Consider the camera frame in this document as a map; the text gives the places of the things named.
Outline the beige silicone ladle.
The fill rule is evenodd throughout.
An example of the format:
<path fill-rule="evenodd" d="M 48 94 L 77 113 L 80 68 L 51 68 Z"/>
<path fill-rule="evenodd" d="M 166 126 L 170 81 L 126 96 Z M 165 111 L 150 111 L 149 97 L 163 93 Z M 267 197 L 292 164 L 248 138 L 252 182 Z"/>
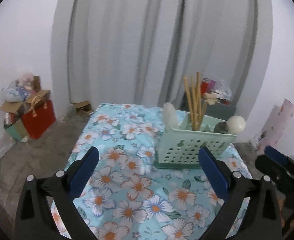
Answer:
<path fill-rule="evenodd" d="M 242 116 L 234 115 L 227 120 L 228 133 L 239 135 L 246 127 L 245 119 Z"/>

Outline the wooden chopstick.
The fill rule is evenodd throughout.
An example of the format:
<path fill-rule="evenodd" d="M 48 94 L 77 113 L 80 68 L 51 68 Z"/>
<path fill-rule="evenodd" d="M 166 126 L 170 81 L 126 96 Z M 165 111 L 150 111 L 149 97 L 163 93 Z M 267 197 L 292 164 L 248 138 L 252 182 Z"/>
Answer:
<path fill-rule="evenodd" d="M 208 102 L 207 102 L 207 100 L 205 100 L 204 104 L 202 106 L 202 109 L 201 109 L 201 113 L 199 114 L 199 123 L 198 123 L 198 128 L 197 128 L 198 130 L 200 130 L 200 128 L 201 128 L 201 125 L 203 122 L 203 117 L 206 113 L 207 105 L 208 105 Z"/>
<path fill-rule="evenodd" d="M 185 88 L 186 97 L 187 97 L 188 109 L 189 109 L 189 113 L 190 113 L 191 128 L 192 128 L 192 130 L 195 130 L 193 102 L 191 100 L 189 83 L 188 83 L 188 79 L 186 76 L 183 77 L 183 81 L 184 81 L 184 88 Z"/>
<path fill-rule="evenodd" d="M 197 125 L 197 110 L 196 110 L 196 94 L 195 94 L 195 85 L 193 81 L 193 77 L 191 79 L 191 96 L 192 96 L 192 107 L 193 107 L 193 130 L 196 130 Z"/>
<path fill-rule="evenodd" d="M 200 77 L 201 73 L 196 73 L 196 130 L 199 129 L 199 118 L 200 118 Z"/>
<path fill-rule="evenodd" d="M 195 85 L 191 85 L 191 95 L 192 95 L 192 107 L 193 107 L 193 130 L 195 131 L 197 128 L 197 92 Z"/>

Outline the beige silicone spatula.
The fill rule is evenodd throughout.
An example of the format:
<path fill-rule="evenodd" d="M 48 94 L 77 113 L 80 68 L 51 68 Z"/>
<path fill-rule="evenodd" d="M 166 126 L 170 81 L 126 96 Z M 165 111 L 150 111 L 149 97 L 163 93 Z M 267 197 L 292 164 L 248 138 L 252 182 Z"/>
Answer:
<path fill-rule="evenodd" d="M 170 102 L 166 102 L 163 106 L 163 123 L 165 130 L 168 131 L 170 128 L 179 128 L 178 118 L 176 114 L 176 109 Z"/>

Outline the pink floral paper roll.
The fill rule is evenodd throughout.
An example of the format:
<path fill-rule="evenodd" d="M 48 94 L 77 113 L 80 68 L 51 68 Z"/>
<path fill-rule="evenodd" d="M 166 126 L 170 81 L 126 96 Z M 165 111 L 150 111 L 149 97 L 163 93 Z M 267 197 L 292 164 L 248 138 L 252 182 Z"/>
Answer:
<path fill-rule="evenodd" d="M 284 99 L 282 106 L 274 105 L 260 133 L 258 154 L 263 154 L 267 146 L 276 147 L 293 115 L 294 105 L 288 99 Z"/>

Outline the dark grey side cabinet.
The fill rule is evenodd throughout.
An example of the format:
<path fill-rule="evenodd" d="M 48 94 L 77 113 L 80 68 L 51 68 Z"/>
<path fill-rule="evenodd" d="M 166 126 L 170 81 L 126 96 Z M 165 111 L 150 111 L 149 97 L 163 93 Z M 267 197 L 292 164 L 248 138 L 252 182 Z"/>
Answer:
<path fill-rule="evenodd" d="M 184 93 L 183 99 L 178 109 L 181 111 L 189 111 L 186 93 Z M 236 106 L 216 103 L 215 105 L 208 105 L 205 114 L 214 118 L 227 120 L 231 116 L 235 115 L 236 110 Z"/>

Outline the floral blue tablecloth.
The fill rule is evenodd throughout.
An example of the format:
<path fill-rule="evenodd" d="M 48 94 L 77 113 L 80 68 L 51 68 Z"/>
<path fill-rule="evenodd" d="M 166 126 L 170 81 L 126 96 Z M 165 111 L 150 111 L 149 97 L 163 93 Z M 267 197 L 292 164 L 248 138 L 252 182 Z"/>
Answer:
<path fill-rule="evenodd" d="M 198 239 L 223 205 L 202 169 L 154 166 L 158 107 L 100 104 L 68 163 L 94 146 L 99 163 L 74 205 L 98 239 Z"/>

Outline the red gift bag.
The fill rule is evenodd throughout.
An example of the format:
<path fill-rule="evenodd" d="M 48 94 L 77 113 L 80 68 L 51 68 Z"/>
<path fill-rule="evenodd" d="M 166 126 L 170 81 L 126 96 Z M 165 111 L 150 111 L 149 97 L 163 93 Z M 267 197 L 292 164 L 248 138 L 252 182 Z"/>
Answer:
<path fill-rule="evenodd" d="M 31 139 L 39 139 L 42 134 L 56 121 L 51 100 L 43 96 L 35 96 L 30 110 L 22 115 L 22 122 Z"/>

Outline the brown paper roll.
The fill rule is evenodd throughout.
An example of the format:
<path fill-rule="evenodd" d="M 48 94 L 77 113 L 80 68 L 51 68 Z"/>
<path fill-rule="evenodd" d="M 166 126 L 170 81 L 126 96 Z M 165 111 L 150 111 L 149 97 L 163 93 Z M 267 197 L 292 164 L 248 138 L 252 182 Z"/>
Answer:
<path fill-rule="evenodd" d="M 217 95 L 213 94 L 213 93 L 204 93 L 203 94 L 203 99 L 209 105 L 214 105 L 215 103 L 218 102 Z"/>

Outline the mint green utensil holder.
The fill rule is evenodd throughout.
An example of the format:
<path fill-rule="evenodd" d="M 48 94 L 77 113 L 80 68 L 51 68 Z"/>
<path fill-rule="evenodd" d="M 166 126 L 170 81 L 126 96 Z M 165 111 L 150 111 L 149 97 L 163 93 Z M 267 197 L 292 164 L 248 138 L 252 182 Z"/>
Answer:
<path fill-rule="evenodd" d="M 200 168 L 199 149 L 207 147 L 214 157 L 219 157 L 236 140 L 234 134 L 214 133 L 221 119 L 205 115 L 199 131 L 191 129 L 189 114 L 178 129 L 164 130 L 155 154 L 155 166 L 166 169 Z"/>

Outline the white plastic bag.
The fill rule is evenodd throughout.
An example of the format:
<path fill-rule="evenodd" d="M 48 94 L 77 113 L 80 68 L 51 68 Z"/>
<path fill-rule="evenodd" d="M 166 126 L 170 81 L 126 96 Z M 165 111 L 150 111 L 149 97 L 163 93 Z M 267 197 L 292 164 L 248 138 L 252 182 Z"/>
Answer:
<path fill-rule="evenodd" d="M 214 90 L 216 94 L 218 94 L 218 98 L 230 100 L 230 98 L 232 97 L 230 85 L 225 80 L 220 80 L 219 82 L 217 82 Z"/>

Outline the purple cup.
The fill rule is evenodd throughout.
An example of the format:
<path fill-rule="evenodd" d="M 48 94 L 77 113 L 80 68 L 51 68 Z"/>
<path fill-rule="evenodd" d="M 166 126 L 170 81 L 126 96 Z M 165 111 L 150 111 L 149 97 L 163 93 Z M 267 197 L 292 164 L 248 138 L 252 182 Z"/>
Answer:
<path fill-rule="evenodd" d="M 216 83 L 215 80 L 211 80 L 211 81 L 210 81 L 209 86 L 208 86 L 209 91 L 211 91 L 211 90 L 214 88 L 215 83 Z"/>

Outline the small cardboard box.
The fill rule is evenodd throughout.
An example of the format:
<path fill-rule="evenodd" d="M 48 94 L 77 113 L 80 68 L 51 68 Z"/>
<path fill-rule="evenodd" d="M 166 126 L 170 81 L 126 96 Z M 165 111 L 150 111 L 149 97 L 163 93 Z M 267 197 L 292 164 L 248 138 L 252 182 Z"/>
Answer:
<path fill-rule="evenodd" d="M 75 102 L 72 105 L 74 106 L 76 114 L 78 115 L 91 115 L 94 112 L 91 103 L 87 100 L 82 102 Z"/>

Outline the red thermos bottle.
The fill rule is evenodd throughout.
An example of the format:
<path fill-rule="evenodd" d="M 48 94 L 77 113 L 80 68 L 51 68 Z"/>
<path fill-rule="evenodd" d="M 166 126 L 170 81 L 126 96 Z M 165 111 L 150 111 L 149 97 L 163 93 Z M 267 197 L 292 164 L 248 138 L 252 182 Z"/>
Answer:
<path fill-rule="evenodd" d="M 207 93 L 208 86 L 210 85 L 210 79 L 204 77 L 200 86 L 201 96 Z"/>

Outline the cardboard box with clutter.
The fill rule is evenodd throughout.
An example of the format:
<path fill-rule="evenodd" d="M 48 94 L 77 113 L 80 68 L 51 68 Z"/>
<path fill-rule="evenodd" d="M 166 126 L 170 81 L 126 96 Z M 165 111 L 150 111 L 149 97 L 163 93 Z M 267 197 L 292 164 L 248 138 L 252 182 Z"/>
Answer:
<path fill-rule="evenodd" d="M 30 72 L 23 74 L 1 91 L 4 98 L 0 111 L 24 114 L 31 110 L 31 103 L 36 97 L 35 106 L 41 105 L 40 97 L 50 100 L 50 90 L 42 88 L 40 76 Z"/>

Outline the grey curtain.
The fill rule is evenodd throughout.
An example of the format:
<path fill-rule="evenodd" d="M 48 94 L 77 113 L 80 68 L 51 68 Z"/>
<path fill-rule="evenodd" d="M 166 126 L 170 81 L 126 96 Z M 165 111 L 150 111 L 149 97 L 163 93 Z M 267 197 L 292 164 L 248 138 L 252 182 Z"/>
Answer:
<path fill-rule="evenodd" d="M 248 69 L 255 0 L 75 0 L 68 79 L 73 102 L 179 106 L 182 78 L 225 81 Z"/>

